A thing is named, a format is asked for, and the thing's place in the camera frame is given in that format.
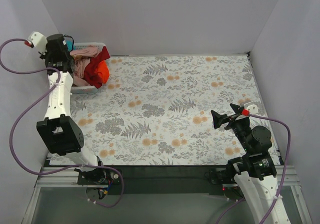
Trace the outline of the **pink printed t-shirt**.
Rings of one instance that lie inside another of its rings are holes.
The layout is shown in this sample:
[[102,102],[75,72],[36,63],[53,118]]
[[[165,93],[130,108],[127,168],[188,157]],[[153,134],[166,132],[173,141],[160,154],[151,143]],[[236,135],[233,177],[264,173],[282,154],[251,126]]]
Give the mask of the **pink printed t-shirt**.
[[73,85],[79,87],[89,86],[89,83],[84,80],[84,70],[89,65],[91,58],[97,57],[99,53],[99,49],[93,46],[70,52],[75,63],[73,71]]

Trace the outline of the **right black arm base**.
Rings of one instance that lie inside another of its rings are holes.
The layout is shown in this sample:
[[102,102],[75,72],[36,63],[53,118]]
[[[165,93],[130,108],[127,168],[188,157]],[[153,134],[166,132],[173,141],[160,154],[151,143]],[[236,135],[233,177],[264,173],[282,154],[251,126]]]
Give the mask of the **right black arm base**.
[[226,198],[234,201],[244,198],[239,185],[230,177],[225,168],[212,168],[205,176],[211,184],[220,187]]

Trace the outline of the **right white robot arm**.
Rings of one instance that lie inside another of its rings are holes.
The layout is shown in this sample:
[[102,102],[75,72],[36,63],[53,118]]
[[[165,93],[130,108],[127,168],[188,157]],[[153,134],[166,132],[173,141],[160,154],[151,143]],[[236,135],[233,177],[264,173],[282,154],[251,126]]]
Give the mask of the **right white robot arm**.
[[245,154],[228,160],[225,167],[213,169],[209,176],[214,184],[236,184],[257,224],[289,224],[290,220],[280,195],[284,180],[278,180],[269,153],[272,133],[265,126],[251,127],[250,118],[257,117],[253,102],[230,105],[234,114],[211,111],[213,127],[232,130]]

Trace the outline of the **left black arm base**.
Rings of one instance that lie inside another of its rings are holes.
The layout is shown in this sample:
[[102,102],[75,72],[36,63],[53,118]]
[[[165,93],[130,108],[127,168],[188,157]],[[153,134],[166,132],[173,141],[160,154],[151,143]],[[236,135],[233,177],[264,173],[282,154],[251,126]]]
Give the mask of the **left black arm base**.
[[75,168],[78,173],[78,185],[93,185],[93,191],[97,192],[97,199],[103,200],[110,192],[111,187],[122,185],[121,171],[114,168],[95,168],[91,171],[81,171]]

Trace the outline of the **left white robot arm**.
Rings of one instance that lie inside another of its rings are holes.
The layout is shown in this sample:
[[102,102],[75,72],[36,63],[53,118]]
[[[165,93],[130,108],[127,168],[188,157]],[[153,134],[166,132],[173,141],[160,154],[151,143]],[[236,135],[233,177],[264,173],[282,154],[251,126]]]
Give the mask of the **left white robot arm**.
[[47,111],[36,129],[51,154],[70,159],[82,172],[89,172],[95,184],[106,180],[106,171],[100,167],[99,158],[86,146],[80,127],[71,118],[70,97],[73,84],[74,59],[70,55],[63,34],[48,37],[39,32],[30,36],[32,44],[44,60],[49,86]]

